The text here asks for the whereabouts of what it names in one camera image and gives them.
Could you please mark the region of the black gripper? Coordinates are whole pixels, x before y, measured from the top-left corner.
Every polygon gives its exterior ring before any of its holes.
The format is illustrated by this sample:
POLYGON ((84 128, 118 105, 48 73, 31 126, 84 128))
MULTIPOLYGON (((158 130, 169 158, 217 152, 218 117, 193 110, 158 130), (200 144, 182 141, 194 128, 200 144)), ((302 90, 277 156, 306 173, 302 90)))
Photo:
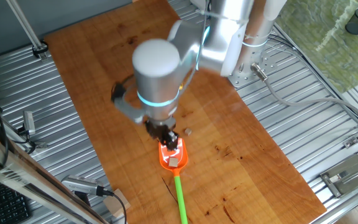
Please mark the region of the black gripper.
POLYGON ((144 124, 151 138, 156 139, 162 145, 166 145, 168 151, 176 151, 178 134, 172 131, 176 126, 176 119, 174 117, 165 120, 149 118, 144 124))

